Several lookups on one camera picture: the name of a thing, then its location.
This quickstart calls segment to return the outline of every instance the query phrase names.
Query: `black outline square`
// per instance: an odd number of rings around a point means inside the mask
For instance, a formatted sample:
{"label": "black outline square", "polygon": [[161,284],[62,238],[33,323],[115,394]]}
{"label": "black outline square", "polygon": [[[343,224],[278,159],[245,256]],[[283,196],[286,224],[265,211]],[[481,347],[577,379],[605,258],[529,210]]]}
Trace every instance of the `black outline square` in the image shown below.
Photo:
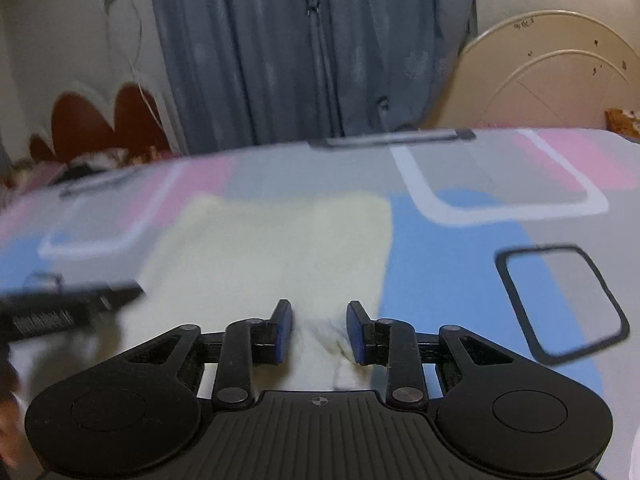
{"label": "black outline square", "polygon": [[[545,349],[538,341],[535,330],[529,321],[529,317],[527,316],[527,311],[522,304],[522,300],[520,299],[520,295],[518,294],[518,289],[516,288],[513,280],[511,279],[511,275],[509,274],[508,261],[511,256],[514,254],[545,254],[552,253],[555,251],[569,251],[573,253],[579,254],[582,259],[587,262],[587,265],[590,267],[591,271],[594,273],[602,290],[609,298],[609,301],[613,305],[618,317],[620,318],[620,331],[610,337],[606,337],[604,339],[600,339],[595,343],[588,344],[586,346],[580,347],[578,349],[572,350],[571,352],[566,352],[563,354],[549,354],[545,351]],[[540,245],[540,246],[529,246],[529,247],[516,247],[506,250],[498,251],[495,255],[495,267],[498,269],[498,273],[500,274],[500,278],[502,279],[502,283],[504,284],[504,288],[509,295],[509,299],[511,301],[511,306],[518,318],[518,322],[520,323],[520,327],[522,329],[522,333],[524,334],[525,339],[527,340],[527,346],[529,346],[529,350],[536,361],[542,363],[543,365],[555,366],[562,363],[566,363],[569,361],[575,361],[577,359],[583,358],[587,355],[595,354],[597,352],[601,352],[604,349],[609,348],[621,341],[624,341],[629,337],[631,332],[631,328],[629,325],[629,321],[626,318],[622,307],[616,301],[616,298],[613,297],[613,294],[609,290],[607,283],[604,281],[602,274],[596,267],[596,264],[593,263],[593,260],[590,256],[584,252],[580,247],[572,244],[548,244],[548,245]]]}

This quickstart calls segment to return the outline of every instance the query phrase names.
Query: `brown headboard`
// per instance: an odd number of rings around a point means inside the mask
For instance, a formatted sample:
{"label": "brown headboard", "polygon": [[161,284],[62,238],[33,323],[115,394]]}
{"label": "brown headboard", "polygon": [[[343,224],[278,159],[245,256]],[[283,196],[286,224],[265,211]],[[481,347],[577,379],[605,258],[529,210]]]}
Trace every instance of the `brown headboard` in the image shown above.
{"label": "brown headboard", "polygon": [[169,151],[158,107],[152,96],[136,83],[124,83],[114,100],[114,128],[85,97],[64,92],[58,97],[51,114],[53,150],[38,135],[31,137],[33,160],[69,162],[83,153],[101,152],[108,148],[126,148],[129,155],[148,153],[150,146]]}

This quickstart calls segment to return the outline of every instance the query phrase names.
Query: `person's hand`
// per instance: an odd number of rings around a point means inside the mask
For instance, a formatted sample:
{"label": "person's hand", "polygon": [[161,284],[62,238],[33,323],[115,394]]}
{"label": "person's hand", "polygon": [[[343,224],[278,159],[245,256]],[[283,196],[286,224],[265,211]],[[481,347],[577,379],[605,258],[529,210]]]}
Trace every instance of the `person's hand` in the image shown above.
{"label": "person's hand", "polygon": [[0,458],[15,468],[22,450],[20,407],[12,394],[18,389],[18,374],[7,355],[8,350],[0,348]]}

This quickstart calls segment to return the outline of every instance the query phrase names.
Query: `black device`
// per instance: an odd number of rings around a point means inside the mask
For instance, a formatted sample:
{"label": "black device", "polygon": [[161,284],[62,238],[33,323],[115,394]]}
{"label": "black device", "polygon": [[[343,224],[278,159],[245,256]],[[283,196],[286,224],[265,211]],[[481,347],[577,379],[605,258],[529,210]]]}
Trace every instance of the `black device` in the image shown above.
{"label": "black device", "polygon": [[97,314],[116,312],[144,294],[135,282],[73,288],[64,286],[60,276],[37,277],[53,280],[55,288],[0,295],[0,342],[90,326]]}
{"label": "black device", "polygon": [[[386,367],[374,391],[266,391],[251,371],[282,364],[292,309],[201,334],[183,325],[55,384],[26,414],[45,480],[574,479],[612,434],[588,388],[459,326],[437,335],[347,307],[353,354]],[[218,363],[211,400],[196,398]],[[443,397],[429,399],[422,364]]]}

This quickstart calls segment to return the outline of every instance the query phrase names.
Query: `blue curtain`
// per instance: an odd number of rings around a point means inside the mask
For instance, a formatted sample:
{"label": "blue curtain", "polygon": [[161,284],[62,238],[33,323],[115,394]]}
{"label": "blue curtain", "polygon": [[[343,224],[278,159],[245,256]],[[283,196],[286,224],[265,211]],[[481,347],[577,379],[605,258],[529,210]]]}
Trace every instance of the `blue curtain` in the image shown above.
{"label": "blue curtain", "polygon": [[436,101],[472,0],[153,0],[191,153],[391,132]]}

